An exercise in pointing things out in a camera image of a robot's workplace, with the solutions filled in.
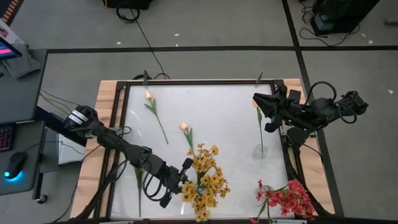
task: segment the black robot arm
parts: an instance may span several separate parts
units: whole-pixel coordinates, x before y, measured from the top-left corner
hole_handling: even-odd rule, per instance
[[[333,98],[318,98],[307,105],[313,87],[318,84],[330,86],[334,92]],[[336,99],[335,88],[327,82],[315,83],[308,92],[307,101],[300,104],[301,92],[291,90],[287,97],[287,87],[281,83],[273,95],[255,93],[254,101],[260,107],[265,117],[271,119],[266,124],[267,132],[274,132],[283,125],[283,121],[288,126],[293,126],[287,131],[288,137],[297,145],[301,146],[309,135],[314,131],[319,131],[331,122],[341,118],[344,122],[352,124],[357,120],[357,116],[365,113],[369,106],[359,96],[357,91],[349,91],[342,95],[339,101]],[[353,116],[352,121],[347,121],[345,117]]]
[[[131,165],[135,168],[143,168],[148,175],[160,180],[160,183],[166,187],[166,194],[158,200],[162,207],[166,207],[171,199],[171,193],[178,194],[181,192],[181,186],[179,183],[184,183],[188,180],[185,172],[189,169],[193,163],[191,159],[186,159],[183,163],[183,169],[179,171],[173,166],[167,166],[166,162],[163,161],[159,156],[152,153],[152,149],[145,146],[138,146],[130,144],[118,134],[104,126],[99,121],[97,112],[89,106],[77,106],[75,110],[65,120],[65,127],[70,131],[76,131],[81,137],[89,138],[87,136],[96,136],[97,142],[106,149],[115,149],[124,154],[124,157]],[[100,187],[94,198],[87,205],[85,211],[82,212],[77,218],[87,218],[95,204],[98,202],[98,198],[101,197],[106,186],[114,178],[117,169],[111,170],[108,176],[104,180],[103,188]]]

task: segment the yellow flower bouquet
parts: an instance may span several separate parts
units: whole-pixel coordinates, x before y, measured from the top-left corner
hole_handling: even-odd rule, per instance
[[[180,125],[183,131],[186,131],[188,143],[192,146],[192,128],[184,123]],[[228,188],[228,182],[223,176],[223,171],[217,166],[215,156],[218,155],[217,146],[212,146],[210,150],[203,148],[204,144],[198,144],[198,150],[195,152],[189,149],[187,155],[193,160],[193,168],[197,174],[196,183],[192,181],[185,182],[182,187],[184,202],[190,202],[195,211],[196,221],[206,221],[210,217],[208,207],[217,207],[216,197],[224,198],[231,191]]]

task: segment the leaf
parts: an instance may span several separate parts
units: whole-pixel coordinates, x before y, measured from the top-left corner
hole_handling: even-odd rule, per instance
[[[257,119],[259,120],[259,124],[261,125],[262,114],[259,108],[257,108]]]
[[[266,205],[267,205],[267,203],[264,203],[264,204],[262,205],[262,207],[261,207],[261,209],[260,209],[260,212],[259,212],[259,215],[258,215],[259,218],[260,218],[261,213],[266,209]]]
[[[189,136],[188,136],[188,134],[187,134],[187,133],[184,133],[184,135],[185,135],[185,137],[186,137],[186,139],[187,139],[187,141],[188,141],[188,144],[191,146],[191,143],[190,143],[190,141],[189,141]]]
[[[155,98],[152,101],[152,108],[154,109],[154,111],[156,111],[156,99]]]
[[[192,128],[189,130],[189,145],[191,146],[191,149],[193,149]]]
[[[137,188],[138,188],[138,206],[139,206],[139,216],[141,217],[141,192],[142,192],[142,176],[144,175],[144,170],[134,168],[134,172],[137,177]]]
[[[156,110],[154,110],[151,106],[149,106],[148,104],[144,104],[150,111],[152,111],[152,113],[154,115],[156,115]]]

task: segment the metal frame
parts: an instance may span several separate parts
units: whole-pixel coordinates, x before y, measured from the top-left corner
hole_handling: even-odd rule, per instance
[[[148,80],[148,85],[255,85],[257,80]],[[283,80],[261,80],[259,84],[270,84],[271,85],[271,90],[272,93],[275,93],[275,83],[283,83]],[[129,99],[129,92],[130,92],[130,87],[131,86],[142,86],[144,85],[144,82],[142,81],[120,81],[116,85],[116,92],[115,92],[115,97],[114,97],[114,104],[112,108],[112,113],[111,113],[111,123],[109,124],[109,127],[113,127],[115,125],[115,120],[116,120],[116,112],[118,109],[118,103],[119,103],[119,96],[121,93],[121,90],[125,88],[124,91],[124,99],[123,99],[123,106],[122,106],[122,114],[121,114],[121,120],[119,127],[124,126],[124,120],[126,118],[126,110],[127,110],[127,103]],[[279,136],[281,139],[282,143],[282,152],[284,155],[284,160],[285,160],[285,165],[287,169],[287,163],[290,162],[290,157],[288,153],[288,149],[284,146],[284,143],[282,142],[283,140],[283,135],[281,135],[279,131]],[[101,176],[99,180],[99,185],[103,182],[105,176],[106,176],[106,171],[108,168],[109,164],[109,153],[110,150],[106,150],[108,153],[105,153],[106,158],[104,157],[104,163],[102,166],[101,170]],[[296,161],[296,166],[297,166],[297,173],[299,177],[304,181],[304,176],[303,176],[303,170],[301,166],[301,160],[300,160],[300,155],[294,152],[294,159]],[[116,167],[119,163],[119,152],[115,152],[114,160],[112,167]],[[112,201],[113,201],[113,195],[114,195],[114,186],[115,186],[115,181],[111,182],[111,185],[109,187],[109,196],[108,196],[108,202],[106,206],[106,215],[105,218],[110,218],[111,216],[111,209],[112,209]],[[100,215],[100,208],[101,208],[101,201],[98,203],[96,210],[94,212],[94,218],[98,218]],[[195,221],[192,220],[185,220],[184,223],[194,223]],[[219,220],[220,223],[228,222],[228,223],[250,223],[248,220]]]

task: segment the monitor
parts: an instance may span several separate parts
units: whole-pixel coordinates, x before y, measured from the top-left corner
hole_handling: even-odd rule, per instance
[[[0,60],[20,57],[22,54],[6,40],[0,37]]]

